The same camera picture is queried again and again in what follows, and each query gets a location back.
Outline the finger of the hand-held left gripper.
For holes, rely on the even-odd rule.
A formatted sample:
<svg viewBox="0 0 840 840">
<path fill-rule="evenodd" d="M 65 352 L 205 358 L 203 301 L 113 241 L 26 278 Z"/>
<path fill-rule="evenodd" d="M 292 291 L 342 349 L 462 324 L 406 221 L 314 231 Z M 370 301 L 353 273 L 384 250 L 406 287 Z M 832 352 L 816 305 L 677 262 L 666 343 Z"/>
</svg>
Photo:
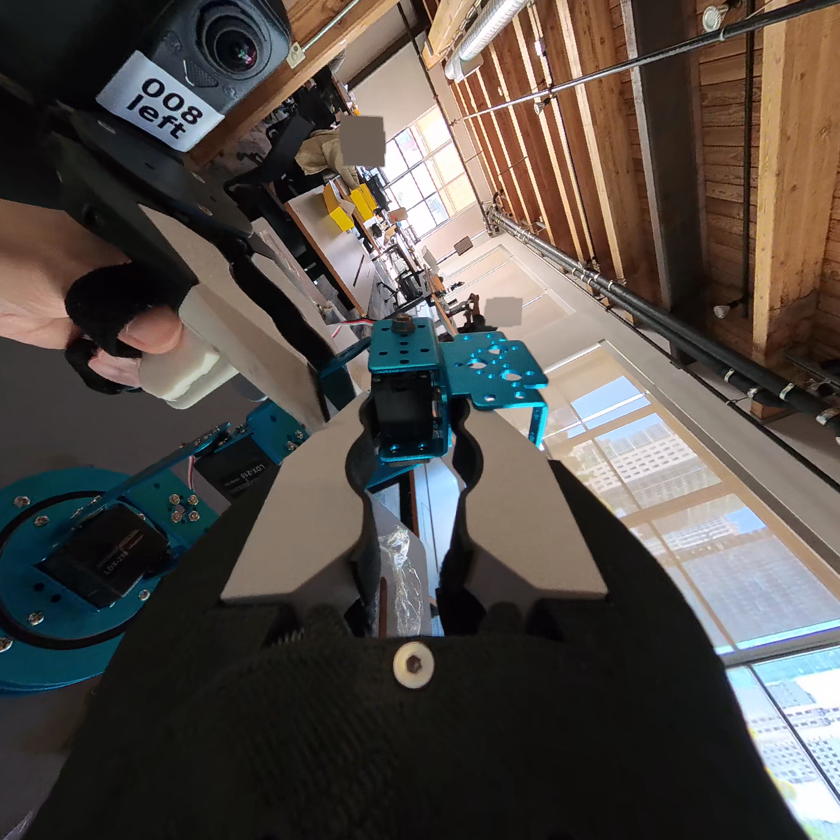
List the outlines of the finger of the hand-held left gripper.
<svg viewBox="0 0 840 840">
<path fill-rule="evenodd" d="M 223 254 L 172 217 L 141 209 L 197 278 L 179 311 L 185 325 L 305 427 L 323 427 L 328 416 L 309 362 L 238 287 Z"/>
<path fill-rule="evenodd" d="M 335 318 L 338 316 L 337 311 L 332 303 L 323 298 L 273 228 L 269 225 L 253 225 L 253 230 L 248 241 L 255 251 L 252 261 L 269 282 L 296 306 L 308 326 L 336 354 L 356 344 L 359 337 L 351 327 L 340 327 L 338 321 L 324 320 L 324 308 Z"/>
</svg>

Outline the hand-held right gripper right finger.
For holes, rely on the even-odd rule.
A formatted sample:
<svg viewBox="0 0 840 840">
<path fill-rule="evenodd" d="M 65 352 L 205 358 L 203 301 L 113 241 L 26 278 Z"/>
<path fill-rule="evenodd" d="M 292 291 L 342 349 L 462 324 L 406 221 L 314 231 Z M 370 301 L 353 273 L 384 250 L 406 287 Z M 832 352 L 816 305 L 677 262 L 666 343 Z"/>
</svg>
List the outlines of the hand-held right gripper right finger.
<svg viewBox="0 0 840 840">
<path fill-rule="evenodd" d="M 450 417 L 465 487 L 439 573 L 444 632 L 475 634 L 497 606 L 528 622 L 552 602 L 604 601 L 606 583 L 545 455 L 466 397 Z"/>
</svg>

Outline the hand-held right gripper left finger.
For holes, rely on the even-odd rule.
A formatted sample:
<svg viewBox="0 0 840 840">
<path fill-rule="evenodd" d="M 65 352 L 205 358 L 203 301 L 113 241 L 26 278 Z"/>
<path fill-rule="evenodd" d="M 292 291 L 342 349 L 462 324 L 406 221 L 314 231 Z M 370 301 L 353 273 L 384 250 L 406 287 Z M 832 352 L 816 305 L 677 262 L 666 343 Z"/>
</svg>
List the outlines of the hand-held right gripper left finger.
<svg viewBox="0 0 840 840">
<path fill-rule="evenodd" d="M 288 456 L 222 590 L 226 605 L 330 606 L 371 635 L 381 549 L 366 488 L 379 466 L 370 393 Z"/>
</svg>

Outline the black servo with blue bracket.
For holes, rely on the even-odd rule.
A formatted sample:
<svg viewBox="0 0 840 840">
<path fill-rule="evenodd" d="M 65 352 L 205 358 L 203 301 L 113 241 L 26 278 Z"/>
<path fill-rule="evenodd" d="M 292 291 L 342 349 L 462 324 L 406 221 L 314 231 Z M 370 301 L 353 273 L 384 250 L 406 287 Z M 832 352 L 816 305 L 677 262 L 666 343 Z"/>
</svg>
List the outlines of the black servo with blue bracket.
<svg viewBox="0 0 840 840">
<path fill-rule="evenodd" d="M 530 410 L 528 439 L 540 447 L 548 378 L 526 345 L 504 333 L 460 333 L 442 342 L 429 318 L 404 312 L 373 326 L 369 348 L 374 441 L 383 463 L 443 457 L 452 444 L 451 408 Z"/>
</svg>

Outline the blue hobby robot arm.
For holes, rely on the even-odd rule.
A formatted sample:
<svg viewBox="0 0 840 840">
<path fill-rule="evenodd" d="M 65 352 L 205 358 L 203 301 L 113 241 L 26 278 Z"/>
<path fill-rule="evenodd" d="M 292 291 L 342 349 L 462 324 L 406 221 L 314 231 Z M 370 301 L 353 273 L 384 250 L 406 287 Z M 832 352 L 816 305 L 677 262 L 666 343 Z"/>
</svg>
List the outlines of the blue hobby robot arm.
<svg viewBox="0 0 840 840">
<path fill-rule="evenodd" d="M 316 432 L 267 401 L 128 475 L 74 467 L 2 489 L 2 693 L 100 675 L 146 614 L 172 622 L 166 652 L 199 616 L 256 616 L 258 645 L 300 636 L 282 604 L 226 605 L 222 590 L 284 460 Z M 356 637 L 347 620 L 330 606 Z"/>
</svg>

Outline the brown edged office desk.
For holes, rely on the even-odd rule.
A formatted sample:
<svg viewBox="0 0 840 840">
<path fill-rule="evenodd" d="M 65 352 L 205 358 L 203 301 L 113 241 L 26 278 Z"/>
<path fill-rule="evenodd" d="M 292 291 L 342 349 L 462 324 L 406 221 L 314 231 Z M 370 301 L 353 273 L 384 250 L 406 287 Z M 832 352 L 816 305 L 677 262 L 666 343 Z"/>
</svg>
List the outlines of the brown edged office desk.
<svg viewBox="0 0 840 840">
<path fill-rule="evenodd" d="M 329 215 L 322 190 L 293 197 L 284 208 L 353 308 L 366 317 L 379 276 L 360 240 L 354 233 L 342 231 Z"/>
</svg>

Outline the person's left hand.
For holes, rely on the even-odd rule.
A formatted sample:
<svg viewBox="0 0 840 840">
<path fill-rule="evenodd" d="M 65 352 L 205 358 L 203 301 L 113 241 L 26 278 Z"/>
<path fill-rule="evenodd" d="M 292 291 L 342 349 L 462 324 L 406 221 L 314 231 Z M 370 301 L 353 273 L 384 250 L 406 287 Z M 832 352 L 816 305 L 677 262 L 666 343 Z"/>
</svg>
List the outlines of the person's left hand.
<svg viewBox="0 0 840 840">
<path fill-rule="evenodd" d="M 1 334 L 50 350 L 92 390 L 136 390 L 147 354 L 183 347 L 151 276 L 67 213 L 1 201 Z"/>
</svg>

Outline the crumpled clear plastic wrap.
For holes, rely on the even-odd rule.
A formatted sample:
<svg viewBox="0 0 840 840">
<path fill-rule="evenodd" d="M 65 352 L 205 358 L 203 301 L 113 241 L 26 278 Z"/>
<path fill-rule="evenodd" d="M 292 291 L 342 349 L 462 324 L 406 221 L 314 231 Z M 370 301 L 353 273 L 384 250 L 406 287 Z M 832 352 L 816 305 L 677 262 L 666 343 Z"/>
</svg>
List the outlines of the crumpled clear plastic wrap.
<svg viewBox="0 0 840 840">
<path fill-rule="evenodd" d="M 379 536 L 381 577 L 385 595 L 385 635 L 421 637 L 431 634 L 431 602 L 423 544 L 400 522 Z"/>
</svg>

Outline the far end window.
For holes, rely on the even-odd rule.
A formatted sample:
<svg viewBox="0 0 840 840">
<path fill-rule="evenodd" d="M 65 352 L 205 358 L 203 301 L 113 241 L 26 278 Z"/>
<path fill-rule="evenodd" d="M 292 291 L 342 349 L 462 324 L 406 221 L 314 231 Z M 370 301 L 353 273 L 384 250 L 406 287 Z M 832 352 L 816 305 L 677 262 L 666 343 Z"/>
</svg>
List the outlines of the far end window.
<svg viewBox="0 0 840 840">
<path fill-rule="evenodd" d="M 386 142 L 384 174 L 388 208 L 404 209 L 403 225 L 419 238 L 476 204 L 439 106 L 433 106 Z"/>
</svg>

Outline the city view window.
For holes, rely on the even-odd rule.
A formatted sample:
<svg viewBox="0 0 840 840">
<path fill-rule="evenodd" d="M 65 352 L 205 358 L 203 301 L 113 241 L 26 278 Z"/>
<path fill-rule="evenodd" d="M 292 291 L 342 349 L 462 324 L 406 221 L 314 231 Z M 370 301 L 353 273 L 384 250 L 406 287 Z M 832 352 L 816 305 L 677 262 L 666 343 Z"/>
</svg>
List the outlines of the city view window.
<svg viewBox="0 0 840 840">
<path fill-rule="evenodd" d="M 542 449 L 665 569 L 803 830 L 838 838 L 838 576 L 604 344 L 547 376 Z"/>
</svg>

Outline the black ceiling pipe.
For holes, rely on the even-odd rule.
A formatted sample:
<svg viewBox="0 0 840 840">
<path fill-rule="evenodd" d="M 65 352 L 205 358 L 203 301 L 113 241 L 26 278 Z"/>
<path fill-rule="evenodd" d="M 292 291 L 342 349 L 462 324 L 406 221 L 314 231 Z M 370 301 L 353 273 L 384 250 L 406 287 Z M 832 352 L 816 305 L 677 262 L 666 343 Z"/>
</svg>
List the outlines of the black ceiling pipe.
<svg viewBox="0 0 840 840">
<path fill-rule="evenodd" d="M 753 394 L 750 395 L 751 400 L 754 401 L 759 392 L 767 392 L 771 395 L 772 407 L 787 407 L 796 413 L 810 417 L 815 423 L 828 429 L 836 443 L 839 442 L 838 406 L 825 402 L 821 397 L 808 392 L 790 379 L 776 374 L 743 353 L 706 336 L 698 329 L 640 297 L 618 280 L 610 279 L 600 271 L 565 254 L 551 243 L 516 224 L 497 206 L 491 205 L 485 211 L 485 215 L 488 224 L 530 248 L 555 269 L 571 278 L 578 287 L 587 288 L 590 292 L 596 292 L 611 303 L 617 304 L 636 319 L 646 323 L 667 341 L 678 345 L 692 358 L 703 361 L 707 365 L 718 363 L 723 367 L 724 375 L 733 372 L 749 381 L 753 390 Z"/>
</svg>

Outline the metal ceiling conduit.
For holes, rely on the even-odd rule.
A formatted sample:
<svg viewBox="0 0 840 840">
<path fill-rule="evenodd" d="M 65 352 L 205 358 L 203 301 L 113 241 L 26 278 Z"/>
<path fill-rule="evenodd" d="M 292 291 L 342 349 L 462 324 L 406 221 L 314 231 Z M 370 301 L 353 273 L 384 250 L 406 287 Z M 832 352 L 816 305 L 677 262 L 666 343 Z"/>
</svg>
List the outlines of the metal ceiling conduit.
<svg viewBox="0 0 840 840">
<path fill-rule="evenodd" d="M 495 106 L 490 106 L 476 112 L 468 113 L 462 117 L 456 118 L 455 124 L 478 119 L 478 117 L 500 110 L 512 109 L 520 104 L 550 99 L 558 96 L 564 91 L 582 87 L 590 82 L 601 81 L 609 77 L 620 75 L 626 71 L 657 63 L 661 60 L 666 60 L 699 49 L 722 44 L 741 35 L 748 35 L 769 26 L 786 23 L 792 19 L 796 19 L 807 14 L 821 12 L 824 9 L 835 7 L 837 5 L 839 5 L 838 1 L 799 1 L 771 10 L 765 9 L 747 16 L 741 21 L 722 26 L 715 31 L 690 38 L 676 45 L 671 45 L 643 56 L 630 58 L 624 62 L 619 62 L 607 68 L 596 70 L 592 73 L 583 75 L 582 77 L 575 77 L 561 82 L 551 88 L 541 89 L 524 96 L 520 96 L 519 98 L 503 101 Z"/>
</svg>

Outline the silver air duct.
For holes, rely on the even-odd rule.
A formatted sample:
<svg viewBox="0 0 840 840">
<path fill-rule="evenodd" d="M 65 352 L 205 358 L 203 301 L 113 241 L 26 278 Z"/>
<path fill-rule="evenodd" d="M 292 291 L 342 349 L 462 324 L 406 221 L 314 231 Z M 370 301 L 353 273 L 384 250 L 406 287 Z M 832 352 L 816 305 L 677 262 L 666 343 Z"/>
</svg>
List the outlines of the silver air duct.
<svg viewBox="0 0 840 840">
<path fill-rule="evenodd" d="M 465 38 L 448 59 L 444 74 L 461 82 L 482 65 L 481 53 L 519 15 L 528 1 L 492 1 L 479 13 Z"/>
</svg>

